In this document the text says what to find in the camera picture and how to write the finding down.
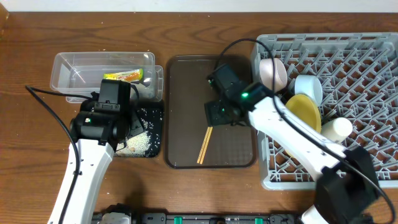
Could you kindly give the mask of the pink bowl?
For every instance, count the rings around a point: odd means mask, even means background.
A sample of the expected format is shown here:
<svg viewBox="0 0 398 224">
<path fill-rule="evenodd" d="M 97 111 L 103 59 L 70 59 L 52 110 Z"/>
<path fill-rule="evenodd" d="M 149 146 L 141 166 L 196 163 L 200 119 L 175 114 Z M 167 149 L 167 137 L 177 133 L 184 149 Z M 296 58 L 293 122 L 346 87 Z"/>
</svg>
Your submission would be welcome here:
<svg viewBox="0 0 398 224">
<path fill-rule="evenodd" d="M 262 59 L 259 63 L 259 74 L 261 82 L 270 90 L 272 90 L 273 82 L 275 83 L 274 91 L 278 92 L 287 86 L 287 72 L 283 62 L 279 58 L 274 59 L 276 71 L 274 73 L 273 63 L 270 58 Z"/>
</svg>

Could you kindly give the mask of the yellow plate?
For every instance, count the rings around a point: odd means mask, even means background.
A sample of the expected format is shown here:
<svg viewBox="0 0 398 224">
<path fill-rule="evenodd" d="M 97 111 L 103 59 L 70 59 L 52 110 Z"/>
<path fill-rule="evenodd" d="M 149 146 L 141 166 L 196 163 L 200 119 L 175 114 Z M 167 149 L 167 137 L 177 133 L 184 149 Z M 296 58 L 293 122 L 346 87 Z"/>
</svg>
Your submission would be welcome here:
<svg viewBox="0 0 398 224">
<path fill-rule="evenodd" d="M 321 114 L 315 102 L 306 95 L 298 94 L 291 97 L 285 107 L 304 123 L 321 133 Z"/>
</svg>

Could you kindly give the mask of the light blue bowl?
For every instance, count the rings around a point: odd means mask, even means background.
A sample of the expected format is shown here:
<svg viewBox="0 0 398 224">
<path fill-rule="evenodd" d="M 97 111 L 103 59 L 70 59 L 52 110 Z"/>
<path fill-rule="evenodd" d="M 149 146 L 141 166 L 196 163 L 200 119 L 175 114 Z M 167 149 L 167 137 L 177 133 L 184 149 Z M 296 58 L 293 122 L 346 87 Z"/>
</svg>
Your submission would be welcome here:
<svg viewBox="0 0 398 224">
<path fill-rule="evenodd" d="M 299 75 L 295 79 L 294 93 L 308 96 L 317 106 L 320 106 L 323 100 L 322 85 L 314 75 Z"/>
</svg>

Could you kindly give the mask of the white rice pile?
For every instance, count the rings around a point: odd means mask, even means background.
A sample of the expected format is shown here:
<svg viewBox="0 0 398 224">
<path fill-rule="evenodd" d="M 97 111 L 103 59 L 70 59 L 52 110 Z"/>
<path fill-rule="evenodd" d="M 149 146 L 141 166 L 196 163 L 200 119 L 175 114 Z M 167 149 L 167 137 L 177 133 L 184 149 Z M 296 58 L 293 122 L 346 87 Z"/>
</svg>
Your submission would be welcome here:
<svg viewBox="0 0 398 224">
<path fill-rule="evenodd" d="M 116 156 L 156 157 L 162 142 L 164 110 L 162 108 L 140 108 L 137 113 L 145 131 L 118 144 Z"/>
</svg>

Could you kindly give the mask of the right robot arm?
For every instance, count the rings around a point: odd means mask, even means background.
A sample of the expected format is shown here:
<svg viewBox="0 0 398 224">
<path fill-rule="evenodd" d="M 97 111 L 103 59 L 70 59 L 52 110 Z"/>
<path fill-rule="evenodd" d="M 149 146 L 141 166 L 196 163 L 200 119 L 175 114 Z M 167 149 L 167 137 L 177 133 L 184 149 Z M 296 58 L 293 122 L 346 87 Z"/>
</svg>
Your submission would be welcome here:
<svg viewBox="0 0 398 224">
<path fill-rule="evenodd" d="M 325 139 L 290 112 L 272 90 L 241 80 L 227 64 L 206 79 L 219 96 L 205 103 L 209 126 L 253 127 L 289 151 L 315 181 L 315 201 L 302 214 L 302 223 L 353 223 L 383 195 L 367 150 L 349 150 Z"/>
</svg>

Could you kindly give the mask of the white cup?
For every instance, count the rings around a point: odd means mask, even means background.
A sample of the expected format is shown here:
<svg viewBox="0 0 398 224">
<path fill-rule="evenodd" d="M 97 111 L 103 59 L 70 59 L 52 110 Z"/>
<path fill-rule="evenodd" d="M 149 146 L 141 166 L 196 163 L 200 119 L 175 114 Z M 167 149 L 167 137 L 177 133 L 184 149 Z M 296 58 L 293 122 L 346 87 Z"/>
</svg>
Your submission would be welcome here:
<svg viewBox="0 0 398 224">
<path fill-rule="evenodd" d="M 342 143 L 353 131 L 353 125 L 347 118 L 336 118 L 322 126 L 321 135 L 327 139 Z"/>
</svg>

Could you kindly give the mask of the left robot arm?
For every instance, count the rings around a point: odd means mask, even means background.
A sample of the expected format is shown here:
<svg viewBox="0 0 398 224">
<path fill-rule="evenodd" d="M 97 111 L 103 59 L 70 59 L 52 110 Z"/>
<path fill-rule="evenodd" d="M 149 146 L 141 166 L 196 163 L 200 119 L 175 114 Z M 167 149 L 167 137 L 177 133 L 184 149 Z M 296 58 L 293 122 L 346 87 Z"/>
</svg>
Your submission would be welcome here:
<svg viewBox="0 0 398 224">
<path fill-rule="evenodd" d="M 49 223 L 89 223 L 104 175 L 119 143 L 144 132 L 131 92 L 124 81 L 101 82 L 85 97 L 71 120 L 68 164 Z"/>
</svg>

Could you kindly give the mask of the green orange snack wrapper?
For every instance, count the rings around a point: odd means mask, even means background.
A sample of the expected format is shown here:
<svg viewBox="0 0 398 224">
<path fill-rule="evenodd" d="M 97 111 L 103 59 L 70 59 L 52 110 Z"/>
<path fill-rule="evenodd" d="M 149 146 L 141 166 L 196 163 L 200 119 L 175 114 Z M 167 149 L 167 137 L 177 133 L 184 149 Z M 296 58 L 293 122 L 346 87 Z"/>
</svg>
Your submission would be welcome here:
<svg viewBox="0 0 398 224">
<path fill-rule="evenodd" d="M 138 82 L 144 76 L 144 70 L 142 68 L 138 68 L 135 70 L 125 71 L 125 72 L 117 72 L 117 73 L 105 73 L 103 75 L 104 79 L 107 80 L 119 80 L 123 82 Z"/>
</svg>

